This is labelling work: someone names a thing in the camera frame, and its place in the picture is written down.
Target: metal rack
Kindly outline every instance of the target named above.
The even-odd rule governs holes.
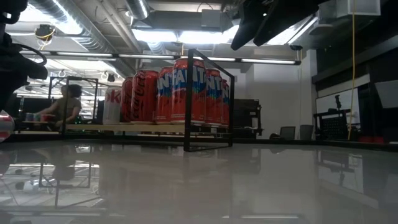
[[[201,128],[191,123],[191,113],[192,113],[192,83],[193,83],[193,59],[194,55],[200,57],[205,62],[209,63],[210,65],[217,68],[219,71],[223,72],[227,75],[230,79],[230,87],[229,87],[229,126],[228,128],[216,128],[216,133],[223,133],[223,135],[227,135],[228,138],[222,138],[221,142],[228,143],[227,146],[221,147],[197,147],[192,146],[192,138],[191,133],[210,133],[209,129]],[[86,80],[88,82],[95,81],[96,83],[96,90],[98,89],[98,79],[91,79],[91,78],[80,78],[80,77],[66,77],[67,79],[67,88],[69,86],[70,80]],[[187,69],[187,97],[185,102],[185,124],[182,125],[98,125],[98,124],[68,124],[66,125],[66,105],[67,101],[65,102],[65,112],[63,117],[63,127],[62,127],[62,136],[65,137],[65,131],[68,129],[74,130],[102,130],[102,131],[141,131],[141,132],[174,132],[174,133],[184,133],[183,138],[175,138],[176,141],[183,142],[184,151],[192,152],[192,151],[199,151],[205,149],[218,149],[222,147],[231,147],[233,145],[233,108],[234,108],[234,87],[235,85],[235,77],[223,69],[218,64],[214,63],[208,57],[204,56],[202,53],[197,51],[196,49],[190,49],[188,51],[188,69]],[[94,113],[93,119],[95,114],[95,107],[96,102],[94,102]]]

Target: shelf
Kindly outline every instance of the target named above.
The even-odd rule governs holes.
[[[94,130],[94,131],[137,131],[137,132],[163,132],[183,133],[184,125],[156,125],[156,124],[67,124],[69,130]],[[193,133],[225,134],[226,128],[211,128],[206,126],[191,126]]]

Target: coca-cola can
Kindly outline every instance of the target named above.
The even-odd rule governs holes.
[[[120,122],[121,88],[111,86],[105,92],[103,124],[119,124]]]
[[[131,94],[133,77],[127,77],[122,84],[121,118],[123,123],[131,122]]]
[[[131,123],[152,124],[156,106],[158,72],[138,70],[132,79]]]

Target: black metal frame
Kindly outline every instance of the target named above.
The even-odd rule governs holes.
[[[217,68],[219,71],[223,72],[230,78],[230,87],[229,87],[229,126],[228,126],[228,146],[231,147],[233,145],[233,112],[234,112],[234,91],[235,91],[235,77],[223,69],[221,66],[214,63],[208,57],[204,56],[196,49],[188,50],[188,71],[187,71],[187,99],[185,103],[185,128],[184,128],[184,151],[185,152],[193,152],[205,149],[218,149],[222,147],[212,147],[212,148],[201,148],[201,149],[192,149],[190,147],[191,143],[191,114],[192,114],[192,83],[193,83],[193,56],[197,55],[201,57],[205,62]]]
[[[94,107],[93,107],[93,119],[95,119],[95,109],[96,109],[96,103],[97,103],[97,92],[98,92],[98,84],[100,85],[106,85],[103,83],[98,83],[97,78],[83,78],[83,77],[73,77],[73,76],[67,76],[67,77],[50,77],[50,85],[49,85],[49,99],[51,99],[51,90],[53,87],[57,86],[57,84],[62,81],[63,79],[67,79],[67,92],[69,91],[69,81],[87,81],[89,83],[95,83],[95,94],[94,94]],[[57,82],[54,86],[52,85],[52,80],[54,79],[59,79],[60,81]],[[68,109],[68,98],[65,100],[65,107],[63,111],[63,118],[62,118],[62,128],[61,128],[61,133],[62,136],[65,135],[65,129],[66,129],[66,122],[67,122],[67,109]]]

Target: coca-cola logo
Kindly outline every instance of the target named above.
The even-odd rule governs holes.
[[[136,85],[134,85],[133,91],[132,117],[134,119],[139,119],[140,111],[142,111],[142,107],[144,106],[142,101],[143,96],[145,95],[145,75],[142,73],[137,74],[134,81],[136,82]]]
[[[105,102],[120,103],[120,91],[119,90],[107,91],[105,94]]]

